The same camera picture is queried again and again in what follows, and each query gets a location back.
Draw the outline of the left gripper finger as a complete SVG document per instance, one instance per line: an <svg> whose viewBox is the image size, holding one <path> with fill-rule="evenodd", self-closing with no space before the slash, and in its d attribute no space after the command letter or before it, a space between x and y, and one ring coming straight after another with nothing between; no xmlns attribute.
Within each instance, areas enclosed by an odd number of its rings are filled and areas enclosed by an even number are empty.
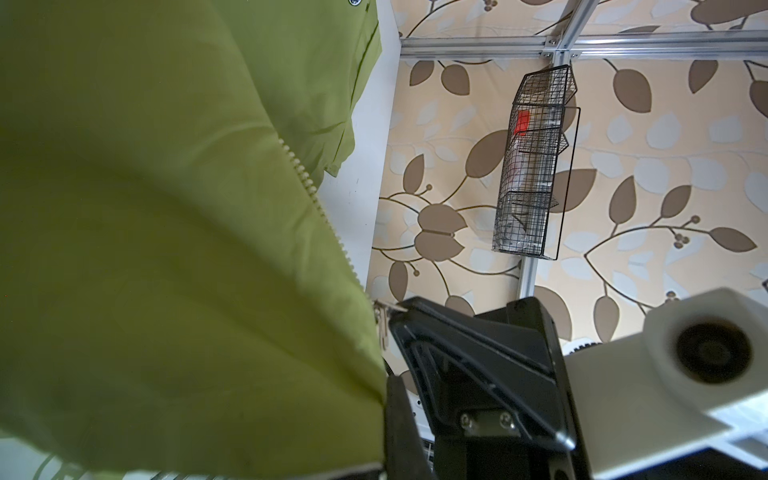
<svg viewBox="0 0 768 480"><path fill-rule="evenodd" d="M390 480L432 480L405 384L387 378L385 408L385 470Z"/></svg>

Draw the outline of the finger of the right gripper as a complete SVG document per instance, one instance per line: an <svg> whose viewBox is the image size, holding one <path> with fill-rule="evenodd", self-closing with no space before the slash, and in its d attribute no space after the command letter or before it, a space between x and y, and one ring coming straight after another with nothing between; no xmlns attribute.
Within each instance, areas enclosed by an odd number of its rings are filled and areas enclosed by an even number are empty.
<svg viewBox="0 0 768 480"><path fill-rule="evenodd" d="M398 304L390 333L417 387L435 437L477 436L460 418L507 413L509 436L549 451L576 447L576 422L554 322L535 297L468 316L422 297Z"/></svg>

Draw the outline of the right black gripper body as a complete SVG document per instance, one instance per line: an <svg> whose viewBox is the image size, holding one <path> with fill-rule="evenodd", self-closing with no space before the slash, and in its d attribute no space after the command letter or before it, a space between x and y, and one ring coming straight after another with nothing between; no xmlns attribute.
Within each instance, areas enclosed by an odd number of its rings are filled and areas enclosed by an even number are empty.
<svg viewBox="0 0 768 480"><path fill-rule="evenodd" d="M494 425L511 430L509 414L480 415L479 424L463 415L462 427L479 427L477 436L435 437L435 473L441 479L588 479L591 476L584 440L569 384L569 401L576 422L576 447L568 452L545 450L509 436L494 436Z"/></svg>

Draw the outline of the green zip-up hooded jacket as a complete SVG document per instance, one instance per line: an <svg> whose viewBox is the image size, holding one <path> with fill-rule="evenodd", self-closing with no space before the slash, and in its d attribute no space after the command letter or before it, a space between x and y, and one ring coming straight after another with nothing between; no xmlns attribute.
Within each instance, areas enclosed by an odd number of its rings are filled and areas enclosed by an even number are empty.
<svg viewBox="0 0 768 480"><path fill-rule="evenodd" d="M316 196L372 1L1 5L1 431L87 472L385 458L372 304Z"/></svg>

